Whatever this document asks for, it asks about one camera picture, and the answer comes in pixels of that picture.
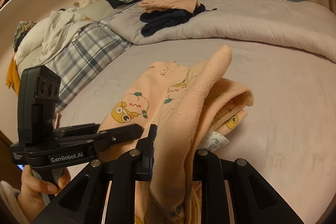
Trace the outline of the person left hand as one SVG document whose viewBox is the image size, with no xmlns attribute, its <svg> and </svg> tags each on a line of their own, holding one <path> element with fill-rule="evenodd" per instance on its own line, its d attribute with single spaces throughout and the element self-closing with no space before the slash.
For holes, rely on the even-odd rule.
<svg viewBox="0 0 336 224">
<path fill-rule="evenodd" d="M 17 200 L 24 215 L 32 222 L 45 208 L 42 194 L 57 195 L 71 180 L 70 172 L 64 169 L 56 184 L 35 178 L 29 165 L 25 165 L 21 176 L 21 191 Z"/>
</svg>

